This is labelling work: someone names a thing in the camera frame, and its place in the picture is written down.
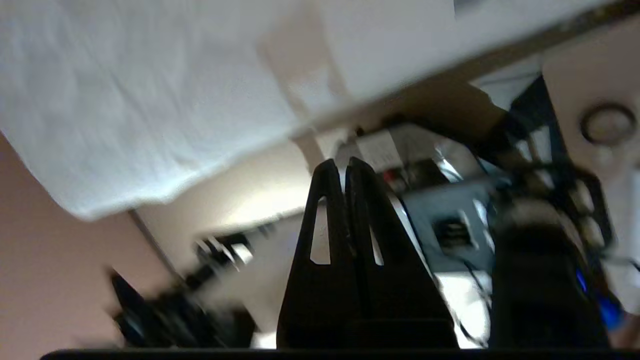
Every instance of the pink wall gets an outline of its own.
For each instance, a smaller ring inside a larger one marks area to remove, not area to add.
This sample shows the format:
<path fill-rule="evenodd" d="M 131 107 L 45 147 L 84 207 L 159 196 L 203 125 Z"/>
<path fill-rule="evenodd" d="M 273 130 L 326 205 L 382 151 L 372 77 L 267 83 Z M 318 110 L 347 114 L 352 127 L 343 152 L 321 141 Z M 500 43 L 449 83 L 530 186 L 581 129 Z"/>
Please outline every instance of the pink wall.
<path fill-rule="evenodd" d="M 117 340 L 106 266 L 143 291 L 170 278 L 128 214 L 75 219 L 0 136 L 0 359 Z"/>

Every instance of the white fabric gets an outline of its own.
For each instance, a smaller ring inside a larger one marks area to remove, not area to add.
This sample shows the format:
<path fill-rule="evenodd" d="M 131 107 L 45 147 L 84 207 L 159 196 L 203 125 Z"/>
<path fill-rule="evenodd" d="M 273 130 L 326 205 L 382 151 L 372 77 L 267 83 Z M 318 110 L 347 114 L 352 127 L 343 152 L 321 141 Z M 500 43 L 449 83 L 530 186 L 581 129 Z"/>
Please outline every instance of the white fabric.
<path fill-rule="evenodd" d="M 312 73 L 289 85 L 314 119 L 604 1 L 487 0 L 456 18 L 449 0 L 1 0 L 0 129 L 60 206 L 93 219 L 308 126 L 282 95 L 289 68 Z M 320 32 L 286 35 L 323 42 L 318 66 L 261 40 L 303 3 L 319 21 L 293 24 Z"/>

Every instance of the white cloth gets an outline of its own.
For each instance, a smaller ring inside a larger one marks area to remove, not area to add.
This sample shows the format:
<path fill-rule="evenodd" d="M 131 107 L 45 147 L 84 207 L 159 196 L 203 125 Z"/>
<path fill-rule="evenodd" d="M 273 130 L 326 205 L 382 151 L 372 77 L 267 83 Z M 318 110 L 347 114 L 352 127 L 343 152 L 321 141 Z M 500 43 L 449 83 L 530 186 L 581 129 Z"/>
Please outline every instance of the white cloth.
<path fill-rule="evenodd" d="M 168 201 L 308 126 L 285 80 L 314 119 L 604 1 L 488 0 L 456 18 L 449 0 L 310 0 L 313 21 L 261 42 L 303 1 L 0 0 L 0 129 L 52 198 L 90 220 Z M 283 34 L 322 42 L 324 63 L 302 63 Z M 278 49 L 271 63 L 261 44 Z"/>

